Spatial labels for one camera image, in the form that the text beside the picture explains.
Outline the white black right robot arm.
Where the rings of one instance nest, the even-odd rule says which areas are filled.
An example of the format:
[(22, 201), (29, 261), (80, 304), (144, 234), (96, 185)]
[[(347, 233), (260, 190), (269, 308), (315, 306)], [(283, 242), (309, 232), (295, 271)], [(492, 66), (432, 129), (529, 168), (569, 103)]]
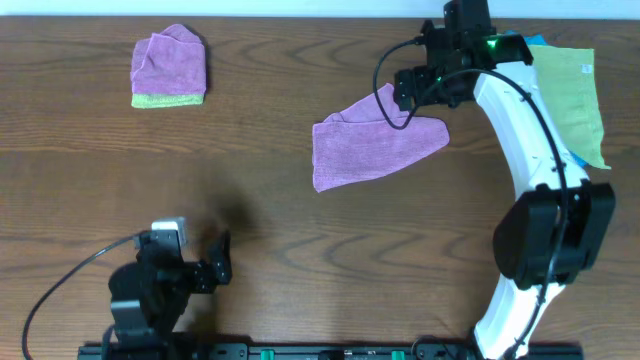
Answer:
[(591, 268), (615, 207), (564, 145), (540, 92), (534, 58), (518, 34), (500, 34), (484, 1), (451, 1), (444, 23), (423, 24), (422, 66), (397, 72), (394, 102), (414, 114), (429, 105), (477, 103), (496, 133), (515, 201), (493, 235), (500, 277), (484, 316), (453, 359), (579, 359), (577, 346), (534, 345), (550, 302)]

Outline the purple microfiber cloth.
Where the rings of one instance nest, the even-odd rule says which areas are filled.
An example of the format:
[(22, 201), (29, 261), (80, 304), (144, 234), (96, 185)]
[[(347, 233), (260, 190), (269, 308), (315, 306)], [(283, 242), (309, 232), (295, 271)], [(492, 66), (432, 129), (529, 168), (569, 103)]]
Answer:
[(414, 117), (393, 101), (387, 83), (350, 107), (312, 127), (313, 186), (316, 191), (375, 180), (402, 170), (448, 145), (449, 132), (437, 118)]

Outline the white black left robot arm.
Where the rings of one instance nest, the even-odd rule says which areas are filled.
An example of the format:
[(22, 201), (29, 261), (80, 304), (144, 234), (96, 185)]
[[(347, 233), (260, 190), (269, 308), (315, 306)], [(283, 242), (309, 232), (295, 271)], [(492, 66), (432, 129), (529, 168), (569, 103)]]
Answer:
[(112, 332), (102, 359), (197, 359), (200, 346), (174, 331), (193, 294), (211, 294), (232, 279), (231, 235), (224, 231), (208, 247), (208, 258), (186, 262), (176, 230), (151, 230), (135, 238), (136, 261), (109, 279)]

